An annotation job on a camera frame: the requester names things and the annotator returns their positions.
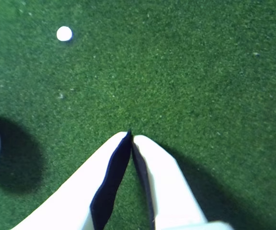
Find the white gripper finger with dark pad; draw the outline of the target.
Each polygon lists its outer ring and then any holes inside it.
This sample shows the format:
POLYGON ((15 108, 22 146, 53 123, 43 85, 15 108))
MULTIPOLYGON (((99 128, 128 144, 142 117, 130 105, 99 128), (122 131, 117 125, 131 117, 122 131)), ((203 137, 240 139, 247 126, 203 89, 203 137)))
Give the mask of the white gripper finger with dark pad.
POLYGON ((133 138, 146 165, 156 230, 175 230, 207 223, 176 159, 147 136, 133 138))

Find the white gripper finger with navy pad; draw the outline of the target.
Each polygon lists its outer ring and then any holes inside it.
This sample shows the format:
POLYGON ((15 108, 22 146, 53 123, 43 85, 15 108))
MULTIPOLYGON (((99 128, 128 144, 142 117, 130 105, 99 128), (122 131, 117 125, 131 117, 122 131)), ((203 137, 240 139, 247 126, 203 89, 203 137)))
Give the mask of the white gripper finger with navy pad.
POLYGON ((16 230, 102 230, 114 207, 132 149, 132 134, 109 138, 16 230))

